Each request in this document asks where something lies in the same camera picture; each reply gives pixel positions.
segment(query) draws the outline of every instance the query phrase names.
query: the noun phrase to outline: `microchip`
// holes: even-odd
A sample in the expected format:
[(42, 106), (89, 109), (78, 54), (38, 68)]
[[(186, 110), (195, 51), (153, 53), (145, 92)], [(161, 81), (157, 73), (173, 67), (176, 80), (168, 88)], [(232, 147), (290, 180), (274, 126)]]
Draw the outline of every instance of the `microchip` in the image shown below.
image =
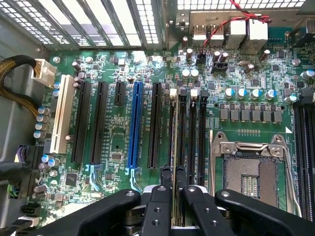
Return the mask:
[(296, 82), (296, 86), (298, 88), (304, 88), (304, 82), (298, 81), (298, 82)]
[(235, 72), (235, 66), (229, 66), (228, 72)]
[(68, 173), (65, 176), (65, 184), (71, 187), (75, 187), (77, 185), (78, 175), (74, 173)]
[(259, 80), (253, 79), (253, 80), (252, 80), (252, 85), (253, 85), (253, 86), (259, 86)]
[(279, 71), (279, 66), (278, 65), (273, 65), (272, 66), (272, 71)]
[(216, 89), (216, 84), (213, 82), (209, 82), (208, 83), (208, 89), (209, 90), (215, 90)]

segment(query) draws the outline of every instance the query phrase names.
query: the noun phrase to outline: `blue pcie slot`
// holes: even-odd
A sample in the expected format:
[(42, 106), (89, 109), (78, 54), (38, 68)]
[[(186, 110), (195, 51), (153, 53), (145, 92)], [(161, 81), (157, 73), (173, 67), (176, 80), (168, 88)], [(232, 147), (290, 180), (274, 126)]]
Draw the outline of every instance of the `blue pcie slot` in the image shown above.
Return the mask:
[(142, 121), (142, 100), (143, 100), (143, 84), (135, 82), (133, 86), (131, 123), (129, 134), (129, 149), (127, 168), (134, 169), (138, 167), (139, 142)]

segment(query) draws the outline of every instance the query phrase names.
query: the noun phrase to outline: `black connector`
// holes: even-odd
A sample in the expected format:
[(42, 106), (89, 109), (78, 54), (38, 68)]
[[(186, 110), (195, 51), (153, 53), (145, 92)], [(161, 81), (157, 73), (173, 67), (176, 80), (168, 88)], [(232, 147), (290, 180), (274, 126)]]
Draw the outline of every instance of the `black connector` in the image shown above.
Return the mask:
[(90, 153), (90, 164), (100, 164), (102, 156), (103, 135), (105, 132), (105, 115), (108, 95), (108, 84), (98, 82), (95, 120), (93, 124), (93, 136)]

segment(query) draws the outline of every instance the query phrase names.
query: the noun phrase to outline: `black dimm slot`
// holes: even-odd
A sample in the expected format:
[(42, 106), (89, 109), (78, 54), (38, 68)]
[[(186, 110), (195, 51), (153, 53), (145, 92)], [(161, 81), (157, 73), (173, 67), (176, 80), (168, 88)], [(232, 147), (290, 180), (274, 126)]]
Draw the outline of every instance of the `black dimm slot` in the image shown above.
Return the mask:
[(90, 96), (91, 83), (83, 82), (79, 95), (71, 162), (81, 163), (83, 160), (85, 135), (89, 118)]
[(156, 169), (158, 162), (158, 144), (161, 123), (161, 102), (162, 83), (153, 83), (150, 140), (148, 153), (148, 169)]
[(99, 165), (102, 155), (103, 135), (105, 131), (105, 115), (108, 94), (108, 84), (106, 82), (98, 82), (95, 120), (92, 129), (92, 142), (90, 164)]
[(205, 96), (202, 96), (199, 103), (199, 138), (198, 138), (198, 171), (197, 171), (197, 185), (204, 186), (204, 172), (205, 172), (205, 139), (206, 139), (206, 107), (207, 107), (207, 91)]
[(194, 184), (195, 170), (195, 142), (196, 142), (196, 103), (191, 102), (189, 108), (189, 138), (187, 157), (187, 179), (189, 184)]

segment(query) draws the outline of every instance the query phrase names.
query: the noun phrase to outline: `pcie slot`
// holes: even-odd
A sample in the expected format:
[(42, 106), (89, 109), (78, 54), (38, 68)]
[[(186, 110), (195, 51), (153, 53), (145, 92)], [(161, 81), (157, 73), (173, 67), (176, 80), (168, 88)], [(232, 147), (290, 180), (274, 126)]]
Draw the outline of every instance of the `pcie slot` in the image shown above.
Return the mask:
[(92, 145), (90, 154), (90, 164), (100, 164), (102, 155), (103, 134), (105, 131), (105, 115), (108, 94), (108, 84), (98, 82), (95, 120), (92, 129)]
[(133, 98), (131, 108), (131, 122), (129, 134), (129, 148), (127, 168), (135, 169), (138, 166), (139, 144), (142, 121), (142, 100), (143, 100), (143, 84), (135, 82), (133, 84)]
[(149, 156), (148, 169), (157, 168), (161, 107), (162, 107), (161, 96), (162, 96), (162, 84), (153, 83), (150, 140), (149, 140), (149, 153), (148, 153), (148, 156)]
[(191, 102), (189, 107), (189, 138), (187, 158), (187, 179), (189, 184), (194, 184), (195, 167), (195, 136), (196, 136), (196, 103)]
[(79, 104), (75, 122), (75, 135), (71, 162), (81, 163), (84, 154), (85, 135), (89, 118), (91, 83), (83, 82), (80, 88)]
[(198, 138), (198, 172), (197, 185), (204, 186), (204, 172), (205, 172), (205, 139), (206, 139), (206, 107), (207, 107), (208, 93), (201, 91), (201, 98), (199, 103), (199, 138)]

